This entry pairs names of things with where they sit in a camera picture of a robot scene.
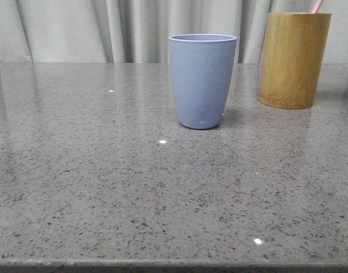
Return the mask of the blue plastic cup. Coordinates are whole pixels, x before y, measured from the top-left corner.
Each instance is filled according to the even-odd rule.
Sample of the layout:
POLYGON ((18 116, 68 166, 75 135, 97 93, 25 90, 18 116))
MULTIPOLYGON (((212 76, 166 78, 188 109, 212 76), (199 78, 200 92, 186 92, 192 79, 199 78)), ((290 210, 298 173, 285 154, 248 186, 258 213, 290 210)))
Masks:
POLYGON ((169 37, 173 97, 179 123, 191 129, 219 125, 233 72, 237 37, 182 34, 169 37))

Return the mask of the bamboo cylindrical holder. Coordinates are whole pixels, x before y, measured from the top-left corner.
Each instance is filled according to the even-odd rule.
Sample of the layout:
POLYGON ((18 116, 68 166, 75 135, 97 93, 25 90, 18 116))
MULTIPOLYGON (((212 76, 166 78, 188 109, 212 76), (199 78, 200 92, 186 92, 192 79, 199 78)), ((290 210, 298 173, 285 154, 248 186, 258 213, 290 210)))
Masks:
POLYGON ((330 21, 327 13, 268 15, 260 103, 280 109, 313 106, 330 21))

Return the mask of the grey pleated curtain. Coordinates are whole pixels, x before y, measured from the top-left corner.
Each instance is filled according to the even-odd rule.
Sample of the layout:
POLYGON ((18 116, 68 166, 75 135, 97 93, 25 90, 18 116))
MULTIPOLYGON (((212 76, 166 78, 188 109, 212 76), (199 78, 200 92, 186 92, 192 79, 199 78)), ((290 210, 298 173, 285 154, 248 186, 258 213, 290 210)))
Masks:
POLYGON ((236 61, 258 63, 269 13, 314 1, 0 1, 0 62, 166 63, 168 38, 238 38, 236 61))

